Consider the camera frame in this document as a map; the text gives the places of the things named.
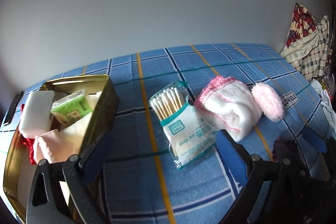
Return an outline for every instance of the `pink powder puff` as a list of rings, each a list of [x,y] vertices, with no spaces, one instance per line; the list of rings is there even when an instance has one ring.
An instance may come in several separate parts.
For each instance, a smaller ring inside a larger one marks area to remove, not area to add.
[[[285,110],[282,100],[270,85],[256,83],[251,92],[254,100],[268,119],[273,122],[278,122],[283,119]]]

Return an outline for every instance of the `cotton swab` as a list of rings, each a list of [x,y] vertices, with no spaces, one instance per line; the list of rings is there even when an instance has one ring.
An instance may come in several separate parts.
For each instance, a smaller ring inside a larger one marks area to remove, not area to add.
[[[178,99],[176,97],[176,94],[174,92],[174,88],[170,88],[168,91],[173,98],[174,104],[176,106],[176,111],[178,111],[180,109],[180,105],[179,105]]]
[[[180,104],[180,107],[182,107],[184,104],[182,104],[182,102],[181,102],[181,97],[180,97],[180,94],[179,94],[179,91],[177,90],[177,88],[174,88],[174,92],[175,92],[175,94],[177,96],[177,99],[178,99],[178,102]]]
[[[165,118],[165,119],[168,118],[168,117],[169,117],[169,114],[168,114],[166,108],[164,107],[164,105],[163,105],[163,103],[162,103],[162,101],[161,101],[161,98],[157,97],[155,100],[157,100],[157,103],[159,104],[161,111],[164,113],[164,115],[163,115],[164,118]]]
[[[150,104],[151,104],[152,110],[154,110],[154,112],[158,116],[159,120],[162,121],[163,117],[162,117],[161,113],[159,112],[159,110],[157,109],[157,107],[155,106],[154,102],[150,101]]]
[[[150,104],[152,105],[152,103],[154,104],[154,106],[155,106],[155,107],[157,108],[157,110],[159,111],[159,113],[160,113],[162,119],[165,119],[165,118],[166,118],[166,115],[165,115],[164,112],[162,111],[162,108],[160,107],[158,101],[157,101],[155,98],[153,98],[153,100],[151,101]]]
[[[162,98],[162,102],[163,102],[164,106],[166,106],[168,108],[169,115],[173,115],[173,111],[171,110],[170,101],[169,101],[167,95],[165,93],[161,93],[161,98]]]
[[[171,93],[170,93],[170,90],[169,90],[169,89],[166,89],[166,90],[164,91],[164,93],[167,94],[168,99],[170,100],[170,102],[171,102],[171,104],[172,104],[172,106],[173,106],[174,111],[175,111],[175,112],[178,111],[179,109],[177,108],[177,105],[175,105],[175,102],[174,102],[174,99],[173,99],[173,97],[172,97],[172,95],[171,95]]]

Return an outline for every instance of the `label tag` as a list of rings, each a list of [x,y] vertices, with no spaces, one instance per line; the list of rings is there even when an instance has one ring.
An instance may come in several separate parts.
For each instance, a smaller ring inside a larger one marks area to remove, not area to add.
[[[288,110],[292,105],[295,105],[299,98],[291,91],[281,97],[283,106]]]

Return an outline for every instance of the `open tin box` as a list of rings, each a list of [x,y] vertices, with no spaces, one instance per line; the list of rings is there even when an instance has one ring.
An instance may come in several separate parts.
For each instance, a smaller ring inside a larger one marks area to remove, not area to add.
[[[85,88],[89,94],[95,94],[99,91],[102,91],[102,94],[87,127],[80,154],[86,147],[92,144],[102,132],[111,130],[112,128],[119,98],[115,93],[110,77],[108,75],[64,77],[47,81],[40,88],[40,90],[54,90],[67,94],[71,94],[83,88]],[[22,144],[22,140],[23,136],[19,133],[17,128],[7,154],[3,189],[18,216],[22,221],[26,222],[26,205],[36,165],[30,164],[28,156],[29,150]],[[97,183],[88,185],[93,198],[95,198],[96,185]],[[61,185],[61,187],[64,196],[67,198],[66,184]],[[75,215],[75,207],[72,204],[71,198],[69,198],[68,205],[70,211]]]

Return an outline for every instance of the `blue plaid bedsheet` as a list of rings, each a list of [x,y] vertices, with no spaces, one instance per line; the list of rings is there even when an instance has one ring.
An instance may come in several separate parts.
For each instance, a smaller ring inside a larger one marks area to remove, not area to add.
[[[319,155],[300,136],[305,124],[321,136],[333,134],[320,97],[299,72],[266,45],[164,48],[101,61],[50,79],[82,73],[109,74],[120,98],[112,128],[114,143],[104,164],[98,200],[113,223],[216,224],[241,190],[216,147],[197,164],[176,169],[162,127],[147,105],[155,92],[176,80],[188,82],[192,98],[216,75],[233,76],[250,87],[266,82],[279,95],[295,93],[299,101],[287,110],[283,120],[273,123],[263,116],[240,143],[250,154],[269,160],[277,137],[294,139],[311,174],[319,179],[326,174]],[[0,127],[1,178],[19,122],[19,107],[29,92],[43,83],[25,90],[12,123]],[[0,195],[15,214],[2,190]]]

